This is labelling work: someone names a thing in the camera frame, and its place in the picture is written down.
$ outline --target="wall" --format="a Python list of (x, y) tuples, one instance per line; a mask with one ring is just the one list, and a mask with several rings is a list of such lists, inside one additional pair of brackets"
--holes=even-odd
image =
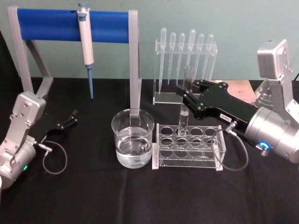
[[(2, 0), (0, 30), (13, 56), (7, 7), (77, 9), (78, 0)], [(142, 78), (153, 78), (154, 42), (160, 29), (214, 34), (218, 56), (215, 79), (259, 79), (257, 49), (268, 39), (287, 39), (293, 77), (299, 72), (299, 1), (296, 0), (87, 0), (92, 10), (137, 9), (140, 23)], [(79, 42), (38, 41), (54, 77), (87, 77)], [(94, 44), (95, 78), (128, 78), (128, 46)], [(32, 76), (40, 76), (29, 57)]]

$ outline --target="plastic dropper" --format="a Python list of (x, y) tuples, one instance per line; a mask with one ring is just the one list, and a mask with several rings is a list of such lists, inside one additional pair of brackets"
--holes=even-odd
[(205, 35), (204, 34), (199, 34), (198, 35), (198, 40), (197, 40), (197, 55), (196, 55), (196, 58), (195, 58), (194, 74), (193, 74), (193, 78), (192, 78), (193, 82), (194, 82), (194, 80), (196, 78), (196, 73), (197, 73), (197, 68), (198, 68), (198, 63), (199, 63), (199, 57), (201, 55), (201, 49), (202, 49), (202, 45), (204, 43), (204, 39), (205, 39)]
[(207, 61), (209, 59), (209, 55), (210, 55), (210, 51), (211, 51), (211, 48), (212, 48), (213, 40), (214, 40), (213, 34), (209, 34), (209, 36), (207, 37), (207, 41), (206, 41), (206, 57), (205, 57), (204, 65), (203, 65), (203, 68), (202, 68), (202, 79), (205, 79)]
[(185, 34), (181, 33), (179, 35), (179, 41), (178, 41), (179, 52), (178, 52), (178, 64), (177, 64), (177, 84), (178, 84), (178, 74), (179, 74), (179, 69), (180, 69), (180, 66), (181, 66), (181, 60), (182, 60), (184, 45), (185, 45)]
[(174, 51), (175, 44), (176, 44), (176, 34), (172, 32), (170, 34), (170, 41), (169, 41), (170, 53), (169, 53), (169, 62), (168, 62), (168, 84), (169, 84), (170, 75), (171, 75), (172, 57), (173, 57), (173, 51)]
[(159, 75), (159, 94), (160, 94), (161, 87), (162, 87), (164, 53), (165, 53), (165, 47), (166, 47), (166, 34), (167, 34), (167, 29), (162, 28), (161, 36), (160, 36), (161, 59), (160, 59), (160, 75)]
[(196, 30), (195, 29), (190, 30), (189, 40), (188, 40), (188, 55), (187, 55), (186, 66), (190, 65), (191, 53), (192, 53), (192, 49), (194, 46), (195, 36), (196, 36)]

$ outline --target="blue pipette tip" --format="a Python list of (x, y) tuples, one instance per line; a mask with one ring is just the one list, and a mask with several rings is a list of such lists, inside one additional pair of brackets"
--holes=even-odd
[(91, 98), (91, 100), (93, 100), (93, 74), (92, 74), (92, 69), (87, 69), (87, 72), (88, 72), (90, 98)]

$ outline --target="glass test tube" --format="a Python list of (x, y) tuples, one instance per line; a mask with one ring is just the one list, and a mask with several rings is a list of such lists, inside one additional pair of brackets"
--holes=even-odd
[[(185, 67), (185, 75), (183, 86), (189, 91), (192, 91), (192, 78), (194, 74), (194, 67), (187, 65)], [(178, 134), (179, 136), (186, 136), (187, 135), (187, 125), (188, 125), (188, 118), (189, 118), (189, 109), (188, 107), (183, 104), (183, 99), (181, 102), (181, 111), (179, 114), (179, 124), (178, 124)]]

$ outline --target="black table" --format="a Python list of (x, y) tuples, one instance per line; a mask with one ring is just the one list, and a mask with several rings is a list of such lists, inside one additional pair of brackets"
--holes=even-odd
[[(37, 87), (40, 79), (34, 79)], [(260, 81), (251, 82), (256, 88)], [(142, 81), (141, 109), (160, 124), (175, 125), (179, 105), (152, 105), (152, 80)], [(2, 224), (296, 224), (299, 223), (299, 172), (274, 154), (261, 157), (245, 144), (249, 165), (241, 172), (204, 168), (122, 167), (115, 154), (113, 116), (128, 105), (127, 80), (94, 80), (95, 100), (89, 100), (86, 79), (55, 78), (44, 116), (65, 119), (78, 110), (78, 125), (58, 141), (68, 153), (61, 175), (42, 168), (43, 151), (14, 185), (2, 191)], [(0, 139), (5, 137), (19, 89), (0, 86)], [(294, 97), (299, 101), (299, 94)], [(215, 119), (190, 125), (221, 124)], [(241, 165), (240, 147), (226, 137), (224, 162)], [(53, 153), (53, 166), (63, 157)]]

